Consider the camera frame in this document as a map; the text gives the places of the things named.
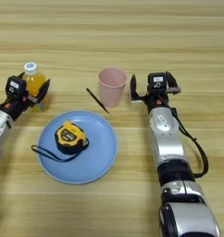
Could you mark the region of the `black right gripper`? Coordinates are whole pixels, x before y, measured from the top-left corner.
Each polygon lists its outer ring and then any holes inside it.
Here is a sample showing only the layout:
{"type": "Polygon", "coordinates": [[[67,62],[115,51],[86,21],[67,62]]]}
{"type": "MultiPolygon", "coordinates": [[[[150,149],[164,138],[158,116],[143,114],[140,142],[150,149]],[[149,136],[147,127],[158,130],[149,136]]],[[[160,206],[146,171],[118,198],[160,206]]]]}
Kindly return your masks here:
{"type": "Polygon", "coordinates": [[[148,112],[151,112],[154,108],[158,107],[167,107],[168,105],[168,94],[179,94],[180,88],[177,84],[176,79],[170,72],[166,72],[168,87],[171,89],[158,89],[158,90],[149,90],[146,95],[138,95],[136,92],[136,77],[135,75],[131,76],[130,89],[131,89],[131,101],[135,102],[144,102],[148,112]]]}

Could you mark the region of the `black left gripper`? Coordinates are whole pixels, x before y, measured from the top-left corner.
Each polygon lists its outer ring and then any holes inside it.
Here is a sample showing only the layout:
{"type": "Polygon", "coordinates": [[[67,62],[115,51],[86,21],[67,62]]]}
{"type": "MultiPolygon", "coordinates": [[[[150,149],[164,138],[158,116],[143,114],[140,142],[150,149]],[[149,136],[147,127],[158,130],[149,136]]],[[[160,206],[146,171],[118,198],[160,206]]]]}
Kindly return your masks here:
{"type": "MultiPolygon", "coordinates": [[[[25,72],[21,72],[17,77],[22,79],[25,72]]],[[[19,96],[9,96],[5,102],[0,104],[0,120],[13,120],[16,121],[19,116],[28,109],[29,106],[39,104],[46,96],[50,86],[50,80],[44,82],[39,89],[36,97],[26,94],[19,96]]]]}

